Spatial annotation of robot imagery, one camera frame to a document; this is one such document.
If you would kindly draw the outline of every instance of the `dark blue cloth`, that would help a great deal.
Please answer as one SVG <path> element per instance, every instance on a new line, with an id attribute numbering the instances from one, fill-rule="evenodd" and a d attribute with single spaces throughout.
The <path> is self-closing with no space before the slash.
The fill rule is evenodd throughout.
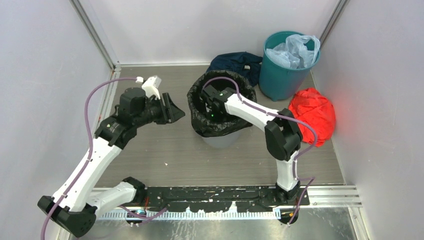
<path id="1" fill-rule="evenodd" d="M 233 52 L 216 56 L 210 63 L 206 72 L 212 70 L 228 70 L 242 75 L 249 80 L 252 87 L 259 82 L 262 62 L 261 56 L 256 56 L 248 52 Z"/>

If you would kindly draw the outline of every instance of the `black garbage bag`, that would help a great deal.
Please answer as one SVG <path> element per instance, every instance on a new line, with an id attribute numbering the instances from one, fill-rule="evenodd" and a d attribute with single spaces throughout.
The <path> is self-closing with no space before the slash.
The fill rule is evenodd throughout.
<path id="1" fill-rule="evenodd" d="M 208 80 L 216 77 L 233 79 L 238 84 L 241 95 L 255 103 L 257 102 L 255 90 L 249 84 L 247 78 L 240 74 L 228 70 L 212 70 L 203 74 L 191 86 L 187 98 L 191 112 L 191 126 L 197 134 L 205 138 L 222 137 L 252 126 L 250 122 L 234 115 L 227 114 L 225 117 L 213 118 L 207 112 L 206 103 L 200 97 L 202 88 Z M 218 79 L 210 84 L 218 91 L 225 88 L 236 89 L 231 81 L 225 79 Z"/>

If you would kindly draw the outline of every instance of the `wooden floor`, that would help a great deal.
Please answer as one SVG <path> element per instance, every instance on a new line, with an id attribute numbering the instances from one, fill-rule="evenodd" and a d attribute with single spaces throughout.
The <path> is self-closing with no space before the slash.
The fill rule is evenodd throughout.
<path id="1" fill-rule="evenodd" d="M 256 127 L 243 130 L 229 148 L 207 145 L 193 130 L 187 92 L 207 66 L 149 66 L 123 68 L 121 77 L 158 75 L 161 93 L 168 92 L 186 116 L 173 124 L 154 123 L 138 129 L 121 154 L 110 164 L 97 187 L 114 187 L 126 177 L 134 177 L 147 186 L 234 186 L 273 185 L 277 179 L 275 159 L 268 153 L 264 133 Z M 140 85 L 123 81 L 118 84 L 114 104 L 129 87 Z M 313 87 L 309 76 L 301 89 Z M 259 104 L 281 110 L 290 100 L 272 102 L 255 87 Z M 315 176 L 314 184 L 343 184 L 333 144 L 328 141 L 304 154 L 298 162 L 302 177 Z"/>

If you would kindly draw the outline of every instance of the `white plastic bag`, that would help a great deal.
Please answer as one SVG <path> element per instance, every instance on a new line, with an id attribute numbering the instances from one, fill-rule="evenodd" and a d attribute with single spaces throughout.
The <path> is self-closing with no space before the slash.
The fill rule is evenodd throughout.
<path id="1" fill-rule="evenodd" d="M 313 51 L 305 46 L 310 40 L 315 43 Z M 266 55 L 281 67 L 304 69 L 315 63 L 320 46 L 320 40 L 315 36 L 293 34 L 285 39 L 285 43 L 280 43 L 273 49 L 266 49 Z"/>

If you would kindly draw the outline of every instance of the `red fabric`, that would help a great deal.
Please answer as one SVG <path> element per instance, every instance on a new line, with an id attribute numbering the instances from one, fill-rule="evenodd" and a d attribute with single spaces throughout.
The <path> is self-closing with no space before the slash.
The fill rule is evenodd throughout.
<path id="1" fill-rule="evenodd" d="M 331 138 L 336 127 L 336 114 L 333 104 L 315 88 L 298 91 L 288 105 L 294 117 L 309 124 L 318 135 L 316 146 L 320 147 Z M 298 124 L 303 141 L 314 143 L 314 135 L 302 124 Z"/>

